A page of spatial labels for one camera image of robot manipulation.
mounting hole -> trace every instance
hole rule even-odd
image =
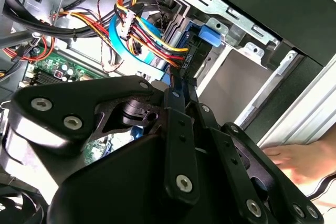
[[[234,165],[238,165],[238,161],[237,161],[237,159],[235,159],[235,158],[231,158],[231,162],[232,162]]]
[[[156,120],[156,119],[158,119],[158,114],[156,114],[156,113],[151,113],[151,114],[149,114],[148,116],[147,116],[147,120],[148,121],[154,121],[154,120]]]
[[[252,177],[251,182],[260,200],[266,203],[268,201],[268,191],[264,183],[259,178],[256,177]]]
[[[239,133],[239,130],[235,125],[231,125],[231,130],[233,130],[236,133]]]
[[[144,89],[148,89],[148,85],[144,82],[140,82],[140,86],[143,87]]]
[[[183,135],[181,135],[179,138],[180,138],[180,140],[181,140],[182,142],[187,141],[187,139],[186,139],[185,136],[183,136]]]

cable tie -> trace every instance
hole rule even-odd
[[[74,42],[76,42],[77,41],[77,34],[76,34],[76,29],[74,28],[73,29],[74,31],[73,31],[73,40],[74,40]]]

black metal arm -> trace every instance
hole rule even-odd
[[[16,93],[0,161],[51,174],[47,223],[323,223],[239,127],[218,126],[192,81],[171,79],[165,92],[131,76]],[[83,168],[88,141],[133,125],[146,134]],[[36,158],[13,156],[19,140]]]

motherboard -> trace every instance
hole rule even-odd
[[[47,59],[28,64],[20,87],[85,81],[103,78],[88,68],[78,65],[53,52]]]

black panel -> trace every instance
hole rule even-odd
[[[301,95],[304,89],[322,70],[322,66],[308,57],[288,76],[282,85],[274,92],[263,109],[245,130],[246,134],[255,142],[270,130],[277,120]]]
[[[228,0],[302,52],[326,65],[336,53],[333,0]]]

